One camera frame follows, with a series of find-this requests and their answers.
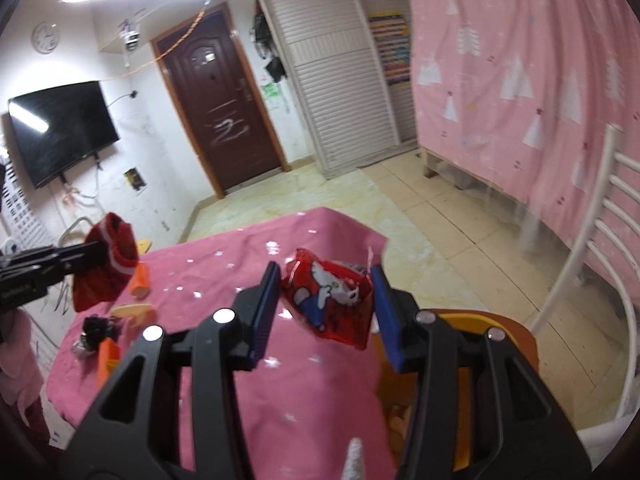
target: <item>wall clock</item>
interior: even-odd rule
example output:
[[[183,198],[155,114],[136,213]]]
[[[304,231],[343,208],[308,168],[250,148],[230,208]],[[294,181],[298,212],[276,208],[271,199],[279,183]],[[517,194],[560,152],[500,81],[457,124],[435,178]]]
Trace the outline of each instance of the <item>wall clock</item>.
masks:
[[[31,44],[41,54],[51,54],[59,42],[60,31],[55,23],[41,23],[31,33]]]

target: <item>door frame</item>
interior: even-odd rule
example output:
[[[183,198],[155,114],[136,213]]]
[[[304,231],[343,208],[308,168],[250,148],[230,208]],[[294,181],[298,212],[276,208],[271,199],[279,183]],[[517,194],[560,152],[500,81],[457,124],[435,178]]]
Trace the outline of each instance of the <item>door frame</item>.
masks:
[[[240,35],[231,17],[231,12],[229,11],[228,4],[226,2],[222,2],[221,4],[216,5],[215,7],[211,7],[204,13],[202,19],[204,20],[207,17],[211,16],[212,14],[221,14],[225,20],[225,25],[227,30],[229,31],[229,37],[231,39],[231,43],[233,44],[234,49],[236,50],[238,59],[240,60],[242,72],[244,72],[244,77],[249,83],[249,88],[251,89],[251,93],[254,96],[254,101],[258,107],[258,111],[260,112],[262,122],[264,123],[264,126],[267,129],[267,133],[269,134],[269,139],[271,141],[271,144],[273,145],[273,149],[276,152],[278,161],[280,162],[280,167],[282,168],[283,171],[290,171],[291,167],[287,162],[287,159],[285,158],[282,145],[280,144],[280,139],[276,134],[276,130],[273,127],[273,123],[271,123],[271,118],[269,117],[267,108],[264,105],[264,101],[262,100],[262,94],[260,94],[258,85],[255,81],[254,73],[252,72],[251,67],[249,66],[249,60],[246,57],[244,48],[242,47],[242,43],[240,41]],[[184,107],[180,102],[180,97],[178,95],[176,86],[174,84],[174,80],[171,76],[171,73],[169,72],[169,69],[166,66],[166,63],[164,62],[164,58],[161,57],[162,52],[160,51],[160,47],[158,46],[158,43],[161,40],[164,40],[164,38],[166,38],[167,36],[170,36],[171,34],[174,34],[178,30],[181,30],[182,28],[188,27],[194,22],[195,19],[196,19],[196,16],[193,16],[188,20],[184,20],[178,25],[175,25],[175,27],[171,27],[168,30],[156,36],[155,38],[153,38],[150,43],[151,43],[151,47],[153,49],[154,55],[158,60],[158,66],[160,67],[160,72],[162,73],[162,79],[164,80],[164,85],[166,86],[166,89],[168,90],[169,95],[171,96],[171,101],[174,104],[176,112],[178,113],[178,117],[180,118],[182,127],[184,128],[184,131],[187,134],[187,138],[191,143],[191,147],[196,152],[196,155],[198,156],[198,160],[200,161],[200,164],[204,168],[204,171],[207,174],[207,178],[209,179],[209,183],[213,187],[216,193],[216,196],[218,198],[224,198],[226,195],[226,192],[223,189],[223,187],[220,185],[220,181],[216,176],[215,168],[213,168],[212,165],[209,164],[209,161],[207,160],[203,150],[201,149],[198,143],[198,140],[188,120],[187,113],[185,112]]]

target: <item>security camera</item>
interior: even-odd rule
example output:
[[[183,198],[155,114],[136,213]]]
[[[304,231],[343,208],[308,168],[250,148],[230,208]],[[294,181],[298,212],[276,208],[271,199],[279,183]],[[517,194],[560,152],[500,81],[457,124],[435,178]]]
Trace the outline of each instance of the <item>security camera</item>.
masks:
[[[136,30],[128,30],[122,33],[122,41],[124,42],[124,48],[127,52],[133,52],[138,47],[138,41],[140,40],[140,33]]]

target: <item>tile floor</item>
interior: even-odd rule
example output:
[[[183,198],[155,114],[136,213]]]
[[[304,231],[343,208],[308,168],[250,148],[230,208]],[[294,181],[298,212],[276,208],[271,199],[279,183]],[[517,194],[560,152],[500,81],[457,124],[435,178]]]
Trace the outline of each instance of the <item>tile floor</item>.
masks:
[[[518,248],[517,208],[480,190],[426,179],[417,152],[325,180],[311,164],[204,208],[189,240],[315,206],[349,214],[389,238],[390,282],[422,308],[490,310],[525,322],[568,254],[551,237]],[[575,286],[538,336],[540,373],[577,429],[612,417],[626,366],[626,328],[596,285]]]

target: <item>pink tablecloth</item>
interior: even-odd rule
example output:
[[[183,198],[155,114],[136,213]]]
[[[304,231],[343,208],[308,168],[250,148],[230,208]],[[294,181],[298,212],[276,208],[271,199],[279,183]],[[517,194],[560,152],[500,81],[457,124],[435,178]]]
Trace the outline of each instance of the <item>pink tablecloth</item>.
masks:
[[[145,301],[169,332],[197,325],[231,305],[239,288],[257,285],[268,261],[280,264],[297,247],[321,258],[366,265],[369,249],[380,260],[386,239],[331,209],[275,219],[142,257],[152,280]],[[116,304],[134,302],[124,292]],[[104,316],[100,304],[79,314],[68,330],[47,380],[58,412],[77,426],[97,393],[95,361],[70,352],[82,320]],[[249,454],[258,479],[338,479],[349,441],[364,443],[367,480],[390,480],[394,465],[385,421],[374,392],[380,367],[373,348],[357,351],[307,333],[278,306],[266,358],[252,373],[237,373],[238,401]],[[181,391],[180,453],[193,469],[188,380]]]

